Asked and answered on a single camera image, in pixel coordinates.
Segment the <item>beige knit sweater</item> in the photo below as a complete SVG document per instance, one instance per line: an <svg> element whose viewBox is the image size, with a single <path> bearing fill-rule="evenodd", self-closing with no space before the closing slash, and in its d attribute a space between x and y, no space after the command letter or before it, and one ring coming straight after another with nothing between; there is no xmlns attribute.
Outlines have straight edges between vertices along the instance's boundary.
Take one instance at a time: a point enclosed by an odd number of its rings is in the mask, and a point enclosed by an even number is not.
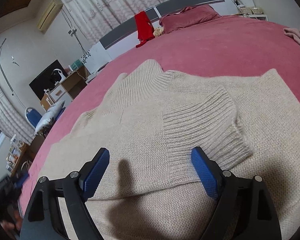
<svg viewBox="0 0 300 240"><path fill-rule="evenodd" d="M147 60L120 74L101 104L50 148L41 176L59 179L104 147L110 162L87 208L105 239L197 239L212 215L191 163L261 176L283 239L300 226L300 103L274 69L198 77Z"/></svg>

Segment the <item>white pillow on chair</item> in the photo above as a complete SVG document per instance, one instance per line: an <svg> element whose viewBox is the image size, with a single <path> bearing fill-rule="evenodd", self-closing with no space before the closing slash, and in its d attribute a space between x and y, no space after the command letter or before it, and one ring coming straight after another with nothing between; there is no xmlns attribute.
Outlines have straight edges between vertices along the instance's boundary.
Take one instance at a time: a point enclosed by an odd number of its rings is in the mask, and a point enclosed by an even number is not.
<svg viewBox="0 0 300 240"><path fill-rule="evenodd" d="M58 101L47 110L36 125L35 135L38 135L43 129L50 127L56 121L58 114L64 107L64 103L64 100Z"/></svg>

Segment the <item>wooden shelf with items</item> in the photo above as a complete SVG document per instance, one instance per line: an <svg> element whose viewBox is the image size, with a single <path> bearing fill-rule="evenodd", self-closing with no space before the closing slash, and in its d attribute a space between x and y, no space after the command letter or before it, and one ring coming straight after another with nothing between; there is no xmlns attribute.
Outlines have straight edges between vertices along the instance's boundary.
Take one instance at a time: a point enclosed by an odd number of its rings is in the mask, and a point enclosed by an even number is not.
<svg viewBox="0 0 300 240"><path fill-rule="evenodd" d="M21 160L27 146L28 144L19 139L16 134L10 139L10 148L6 157L6 170L11 175L16 171L18 161Z"/></svg>

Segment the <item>blue chair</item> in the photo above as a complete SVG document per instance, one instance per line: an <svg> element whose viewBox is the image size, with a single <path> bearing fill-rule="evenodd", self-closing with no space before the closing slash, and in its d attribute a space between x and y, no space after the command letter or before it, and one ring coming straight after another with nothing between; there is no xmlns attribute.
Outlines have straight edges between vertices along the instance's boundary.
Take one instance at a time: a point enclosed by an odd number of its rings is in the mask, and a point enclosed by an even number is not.
<svg viewBox="0 0 300 240"><path fill-rule="evenodd" d="M36 109L28 107L25 109L25 118L33 128L36 128L42 118L42 115Z"/></svg>

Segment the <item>wooden desk cabinet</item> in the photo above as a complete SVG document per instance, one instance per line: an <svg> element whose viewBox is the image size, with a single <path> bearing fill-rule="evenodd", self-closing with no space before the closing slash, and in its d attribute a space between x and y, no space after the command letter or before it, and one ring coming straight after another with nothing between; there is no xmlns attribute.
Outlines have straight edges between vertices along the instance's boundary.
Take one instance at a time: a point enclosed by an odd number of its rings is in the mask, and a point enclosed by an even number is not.
<svg viewBox="0 0 300 240"><path fill-rule="evenodd" d="M40 104L47 111L54 103L64 101L63 107L68 107L76 96L87 86L86 78L89 71L82 66L75 72L71 72L68 77L59 83L54 89L44 94Z"/></svg>

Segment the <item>pink bed blanket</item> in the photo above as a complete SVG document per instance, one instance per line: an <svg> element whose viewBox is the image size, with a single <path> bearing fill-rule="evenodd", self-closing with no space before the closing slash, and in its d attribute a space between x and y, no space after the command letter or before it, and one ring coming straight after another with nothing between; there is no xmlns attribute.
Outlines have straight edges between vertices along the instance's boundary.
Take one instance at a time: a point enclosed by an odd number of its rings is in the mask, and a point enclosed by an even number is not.
<svg viewBox="0 0 300 240"><path fill-rule="evenodd" d="M274 68L300 102L300 45L285 35L283 26L238 16L193 25L157 37L118 56L66 108L44 140L30 168L20 197L26 209L52 144L72 129L79 116L97 107L121 73L131 73L147 59L163 70L202 77L259 76Z"/></svg>

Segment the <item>small beige plush toy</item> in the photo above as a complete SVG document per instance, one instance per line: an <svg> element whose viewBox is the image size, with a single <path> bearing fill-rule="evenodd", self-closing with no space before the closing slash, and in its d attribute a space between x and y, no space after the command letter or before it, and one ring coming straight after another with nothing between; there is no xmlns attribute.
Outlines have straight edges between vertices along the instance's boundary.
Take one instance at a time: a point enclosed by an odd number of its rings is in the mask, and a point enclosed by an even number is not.
<svg viewBox="0 0 300 240"><path fill-rule="evenodd" d="M154 37L159 37L164 34L164 27L155 28L153 31Z"/></svg>

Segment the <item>red garment on headboard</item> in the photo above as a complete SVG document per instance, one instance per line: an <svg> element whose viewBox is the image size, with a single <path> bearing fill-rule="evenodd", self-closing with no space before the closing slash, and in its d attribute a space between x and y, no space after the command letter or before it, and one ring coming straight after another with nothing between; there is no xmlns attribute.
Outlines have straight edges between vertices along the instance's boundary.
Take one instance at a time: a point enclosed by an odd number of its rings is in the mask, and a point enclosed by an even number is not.
<svg viewBox="0 0 300 240"><path fill-rule="evenodd" d="M136 45L136 48L139 48L155 38L153 35L154 28L145 11L134 15L134 19L138 32L138 40L140 41L140 43Z"/></svg>

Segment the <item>dark pink pillow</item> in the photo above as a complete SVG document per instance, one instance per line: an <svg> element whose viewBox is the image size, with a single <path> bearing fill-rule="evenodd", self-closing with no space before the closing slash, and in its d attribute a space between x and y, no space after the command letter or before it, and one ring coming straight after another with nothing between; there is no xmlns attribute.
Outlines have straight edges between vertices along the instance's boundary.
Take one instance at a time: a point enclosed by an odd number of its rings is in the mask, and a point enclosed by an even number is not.
<svg viewBox="0 0 300 240"><path fill-rule="evenodd" d="M220 18L221 15L208 4L195 7L185 7L178 13L162 16L159 24L164 28L165 33L205 23Z"/></svg>

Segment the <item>beige air conditioner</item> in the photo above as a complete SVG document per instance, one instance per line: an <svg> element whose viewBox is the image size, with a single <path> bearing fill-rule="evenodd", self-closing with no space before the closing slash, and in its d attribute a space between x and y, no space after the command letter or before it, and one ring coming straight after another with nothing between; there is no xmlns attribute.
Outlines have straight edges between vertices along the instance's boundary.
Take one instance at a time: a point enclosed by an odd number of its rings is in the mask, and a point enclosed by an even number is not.
<svg viewBox="0 0 300 240"><path fill-rule="evenodd" d="M61 11L62 7L63 3L61 0L52 0L42 13L37 23L38 30L41 32L46 32L57 14Z"/></svg>

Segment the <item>black wall television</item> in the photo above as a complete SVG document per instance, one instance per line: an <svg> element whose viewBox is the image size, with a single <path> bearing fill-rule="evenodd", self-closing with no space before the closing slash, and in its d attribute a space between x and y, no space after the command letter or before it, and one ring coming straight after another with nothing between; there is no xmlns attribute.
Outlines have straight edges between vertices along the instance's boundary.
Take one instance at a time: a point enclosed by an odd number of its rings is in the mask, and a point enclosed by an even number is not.
<svg viewBox="0 0 300 240"><path fill-rule="evenodd" d="M44 90L53 90L56 86L56 82L61 81L62 76L58 70L62 72L64 77L68 76L60 62L55 60L30 82L29 87L33 90L39 101L42 100L44 96Z"/></svg>

